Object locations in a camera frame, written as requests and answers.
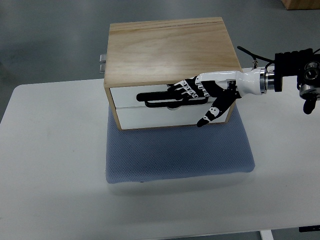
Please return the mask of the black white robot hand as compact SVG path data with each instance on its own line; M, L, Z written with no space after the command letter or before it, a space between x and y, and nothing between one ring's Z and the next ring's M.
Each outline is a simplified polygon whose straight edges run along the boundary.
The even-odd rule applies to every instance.
M264 68L249 72L215 71L186 78L168 88L176 100L202 97L215 98L210 109L197 122L197 127L212 123L221 117L231 105L247 94L262 95L266 92Z

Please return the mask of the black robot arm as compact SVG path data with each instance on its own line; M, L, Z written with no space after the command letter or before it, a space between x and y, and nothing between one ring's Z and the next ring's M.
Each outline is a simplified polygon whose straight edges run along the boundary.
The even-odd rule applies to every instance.
M283 90L283 78L296 76L296 88L299 96L304 100L303 112L311 114L320 100L320 54L319 49L311 48L276 53L274 59L269 59L250 52L242 46L237 49L251 56L252 68L258 67L258 60L267 62L260 70L260 91L265 94L268 90L281 92Z

